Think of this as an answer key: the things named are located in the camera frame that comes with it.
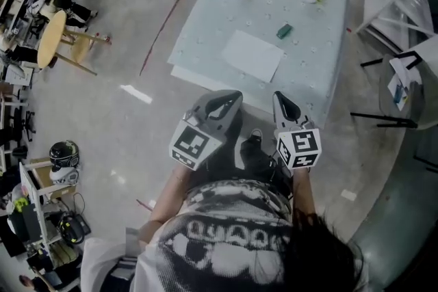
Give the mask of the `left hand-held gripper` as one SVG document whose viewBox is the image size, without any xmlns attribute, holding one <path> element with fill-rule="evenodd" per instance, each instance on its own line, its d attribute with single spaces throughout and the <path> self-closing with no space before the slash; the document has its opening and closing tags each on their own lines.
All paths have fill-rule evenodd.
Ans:
<svg viewBox="0 0 438 292">
<path fill-rule="evenodd" d="M 202 95 L 180 119 L 168 147 L 170 157 L 197 170 L 226 143 L 226 133 L 242 102 L 239 90 Z"/>
</svg>

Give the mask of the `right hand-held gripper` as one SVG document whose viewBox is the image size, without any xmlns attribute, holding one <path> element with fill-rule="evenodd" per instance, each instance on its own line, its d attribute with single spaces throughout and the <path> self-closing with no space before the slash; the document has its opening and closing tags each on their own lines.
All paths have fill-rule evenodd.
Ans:
<svg viewBox="0 0 438 292">
<path fill-rule="evenodd" d="M 272 97 L 276 150 L 288 170 L 312 168 L 322 154 L 320 131 L 306 109 L 280 91 Z"/>
</svg>

